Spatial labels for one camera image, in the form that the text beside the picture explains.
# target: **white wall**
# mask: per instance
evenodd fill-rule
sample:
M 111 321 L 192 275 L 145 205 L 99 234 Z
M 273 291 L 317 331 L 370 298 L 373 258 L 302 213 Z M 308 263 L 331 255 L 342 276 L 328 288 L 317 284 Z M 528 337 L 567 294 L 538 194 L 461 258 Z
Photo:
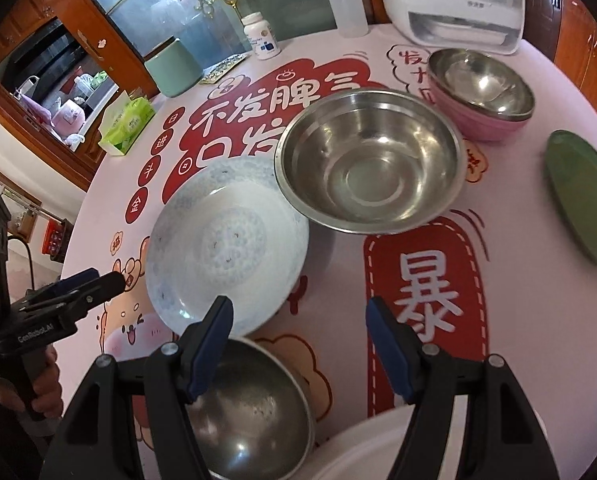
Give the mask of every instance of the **white wall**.
M 43 202 L 43 207 L 59 218 L 75 222 L 85 191 L 45 164 L 0 125 L 0 171 L 27 192 Z M 41 253 L 47 221 L 36 222 L 30 249 L 32 259 L 39 265 L 60 272 L 62 266 Z M 12 244 L 16 253 L 27 256 L 22 244 Z

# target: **white plate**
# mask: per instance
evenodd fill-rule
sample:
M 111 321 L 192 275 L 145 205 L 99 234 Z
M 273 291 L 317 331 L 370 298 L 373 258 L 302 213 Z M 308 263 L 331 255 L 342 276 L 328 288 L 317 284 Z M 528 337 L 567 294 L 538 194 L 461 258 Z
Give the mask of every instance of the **white plate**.
M 386 480 L 412 413 L 413 406 L 403 406 L 349 428 L 317 449 L 292 480 Z M 466 415 L 467 396 L 456 397 L 439 480 L 456 478 Z
M 271 159 L 215 162 L 181 186 L 154 225 L 149 298 L 180 335 L 222 294 L 234 304 L 231 335 L 247 335 L 286 300 L 308 238 L 307 218 L 278 189 Z

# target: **human hand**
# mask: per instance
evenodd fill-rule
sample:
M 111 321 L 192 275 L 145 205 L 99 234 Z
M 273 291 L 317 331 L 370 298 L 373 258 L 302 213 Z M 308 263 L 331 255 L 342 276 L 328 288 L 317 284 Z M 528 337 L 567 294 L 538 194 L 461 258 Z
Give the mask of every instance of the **human hand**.
M 63 413 L 63 388 L 58 382 L 60 370 L 56 364 L 56 350 L 48 346 L 45 352 L 47 367 L 32 383 L 37 398 L 32 400 L 32 409 L 47 418 L 57 418 Z M 25 404 L 10 381 L 0 378 L 0 405 L 15 412 L 24 412 Z

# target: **round table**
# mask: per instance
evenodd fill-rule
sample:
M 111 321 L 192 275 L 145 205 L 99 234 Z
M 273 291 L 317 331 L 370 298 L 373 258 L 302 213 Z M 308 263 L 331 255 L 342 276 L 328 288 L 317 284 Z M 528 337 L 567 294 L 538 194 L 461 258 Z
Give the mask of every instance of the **round table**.
M 354 40 L 330 30 L 286 42 L 273 59 L 247 59 L 218 85 L 162 100 L 130 152 L 105 158 L 74 228 L 63 276 L 120 270 L 127 291 L 56 345 L 66 401 L 101 351 L 137 358 L 172 339 L 149 302 L 144 263 L 176 189 L 213 159 L 272 156 L 290 119 L 331 92 L 387 86 L 432 101 L 429 54 L 391 25 Z M 459 198 L 414 231 L 365 237 L 312 224 L 292 294 L 250 338 L 309 381 L 324 442 L 398 404 L 365 328 L 367 298 L 381 295 L 424 341 L 464 358 L 502 354 L 545 422 L 562 478 L 574 480 L 597 454 L 597 266 L 553 206 L 543 151 L 560 128 L 597 149 L 597 114 L 530 44 L 504 61 L 536 93 L 522 136 L 507 145 L 467 142 Z M 414 265 L 421 261 L 422 272 Z M 147 478 L 157 478 L 144 406 L 136 400 L 134 408 Z

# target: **plastic bag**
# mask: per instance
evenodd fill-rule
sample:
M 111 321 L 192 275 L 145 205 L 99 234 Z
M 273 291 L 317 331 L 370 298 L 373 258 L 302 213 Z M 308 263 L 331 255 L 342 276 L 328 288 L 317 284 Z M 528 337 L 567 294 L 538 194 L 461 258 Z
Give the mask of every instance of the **plastic bag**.
M 81 142 L 85 142 L 85 137 L 83 137 L 81 134 L 72 134 L 63 140 L 63 143 L 70 148 L 74 144 L 78 146 Z
M 90 86 L 96 90 L 99 86 L 101 86 L 101 83 L 103 81 L 105 81 L 105 79 L 107 79 L 107 72 L 103 71 L 103 72 L 99 72 L 98 74 L 96 74 L 94 76 L 94 78 L 92 78 L 92 82 L 90 83 Z
M 94 93 L 94 89 L 92 89 L 91 85 L 92 79 L 94 78 L 89 74 L 78 75 L 74 79 L 74 83 L 76 83 L 76 86 L 81 92 L 89 97 Z
M 54 117 L 58 113 L 58 111 L 60 110 L 61 106 L 63 106 L 63 103 L 61 102 L 60 97 L 57 97 L 56 101 L 54 101 L 50 105 L 50 107 L 48 108 L 48 110 L 50 111 L 50 114 L 52 115 L 52 117 Z

